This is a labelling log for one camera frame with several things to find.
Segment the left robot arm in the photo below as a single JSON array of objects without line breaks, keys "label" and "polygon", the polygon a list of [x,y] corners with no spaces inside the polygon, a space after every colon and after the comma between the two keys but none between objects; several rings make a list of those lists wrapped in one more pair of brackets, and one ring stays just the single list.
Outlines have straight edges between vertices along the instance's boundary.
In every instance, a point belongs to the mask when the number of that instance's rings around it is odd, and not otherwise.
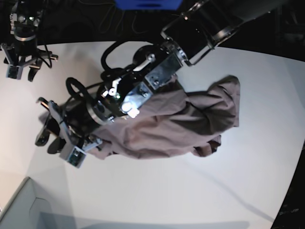
[{"label": "left robot arm", "polygon": [[114,43],[102,55],[104,72],[97,92],[89,93],[87,87],[70,77],[66,80],[70,94],[66,103],[57,105],[38,99],[47,114],[35,145],[46,145],[50,134],[54,134],[58,141],[55,153],[82,156],[102,143],[93,135],[96,129],[117,118],[136,117],[140,107],[183,64],[195,65],[193,57],[202,59],[241,25],[280,4],[279,0],[200,0],[162,29],[161,43],[141,47],[124,68],[106,66],[108,54],[120,45]]}]

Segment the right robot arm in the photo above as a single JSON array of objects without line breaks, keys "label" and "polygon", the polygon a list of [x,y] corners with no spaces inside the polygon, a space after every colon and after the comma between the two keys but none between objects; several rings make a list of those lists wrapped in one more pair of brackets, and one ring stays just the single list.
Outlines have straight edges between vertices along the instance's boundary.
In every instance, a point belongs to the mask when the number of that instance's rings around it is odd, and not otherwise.
[{"label": "right robot arm", "polygon": [[13,42],[0,44],[4,51],[4,63],[7,64],[6,77],[19,80],[25,67],[29,67],[28,81],[32,82],[43,64],[52,68],[52,62],[58,56],[50,52],[44,44],[44,50],[38,48],[41,24],[46,14],[48,0],[18,0],[10,13],[10,33]]}]

